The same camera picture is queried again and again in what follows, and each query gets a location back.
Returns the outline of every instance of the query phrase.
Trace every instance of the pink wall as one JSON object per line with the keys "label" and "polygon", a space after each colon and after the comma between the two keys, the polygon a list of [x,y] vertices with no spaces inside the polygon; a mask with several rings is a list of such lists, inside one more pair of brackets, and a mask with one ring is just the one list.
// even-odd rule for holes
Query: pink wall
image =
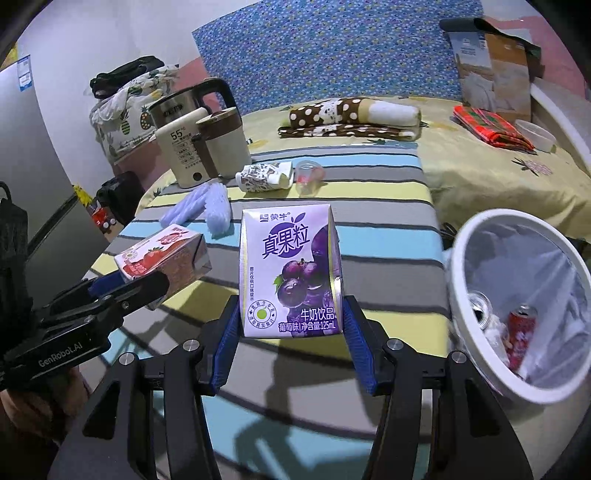
{"label": "pink wall", "polygon": [[[209,77],[201,57],[190,61],[178,70],[178,80],[174,84],[174,90],[180,90],[195,85]],[[214,94],[204,97],[205,103],[216,112],[220,104]],[[113,167],[117,175],[124,171],[133,171],[138,177],[142,186],[148,190],[156,180],[169,169],[160,147],[155,141],[143,143],[130,154],[119,161]]]}
{"label": "pink wall", "polygon": [[585,80],[577,64],[558,35],[542,16],[521,17],[515,20],[496,20],[485,17],[500,30],[527,28],[531,40],[542,49],[542,65],[545,66],[544,80],[556,83],[584,98]]}

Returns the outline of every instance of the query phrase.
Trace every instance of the label sticker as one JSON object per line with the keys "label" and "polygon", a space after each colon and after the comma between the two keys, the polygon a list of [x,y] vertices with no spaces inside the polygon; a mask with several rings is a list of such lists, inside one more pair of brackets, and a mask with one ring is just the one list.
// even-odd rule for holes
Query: label sticker
{"label": "label sticker", "polygon": [[31,56],[26,57],[17,61],[17,73],[18,73],[18,86],[21,92],[27,90],[33,86],[33,77],[31,76]]}

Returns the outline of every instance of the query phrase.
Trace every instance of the white trash can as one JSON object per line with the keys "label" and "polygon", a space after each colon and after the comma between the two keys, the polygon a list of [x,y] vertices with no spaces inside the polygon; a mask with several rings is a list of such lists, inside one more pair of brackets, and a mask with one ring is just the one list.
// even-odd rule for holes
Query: white trash can
{"label": "white trash can", "polygon": [[[504,397],[547,405],[572,394],[591,366],[591,277],[572,244],[539,218],[487,210],[458,232],[447,265],[453,323],[478,370]],[[505,320],[520,304],[538,311],[519,373],[498,358],[468,291],[481,291]]]}

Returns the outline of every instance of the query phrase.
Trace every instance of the cardboard box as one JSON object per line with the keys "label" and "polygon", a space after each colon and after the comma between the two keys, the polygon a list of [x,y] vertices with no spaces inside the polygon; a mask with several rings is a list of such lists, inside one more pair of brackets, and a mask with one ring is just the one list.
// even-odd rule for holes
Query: cardboard box
{"label": "cardboard box", "polygon": [[166,274],[170,283],[168,291],[161,299],[148,304],[151,310],[212,269],[203,235],[175,224],[116,255],[115,263],[125,281],[154,270]]}
{"label": "cardboard box", "polygon": [[244,210],[239,289],[245,337],[342,333],[339,239],[330,205]]}
{"label": "cardboard box", "polygon": [[448,32],[466,104],[510,123],[531,121],[530,74],[522,42],[482,31]]}

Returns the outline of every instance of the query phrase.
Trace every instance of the blue polka dot headboard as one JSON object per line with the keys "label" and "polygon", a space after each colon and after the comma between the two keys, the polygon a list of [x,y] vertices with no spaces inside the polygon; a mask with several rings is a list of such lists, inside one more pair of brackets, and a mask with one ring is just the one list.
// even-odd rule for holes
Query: blue polka dot headboard
{"label": "blue polka dot headboard", "polygon": [[262,0],[193,32],[241,112],[334,96],[460,99],[439,20],[480,0]]}

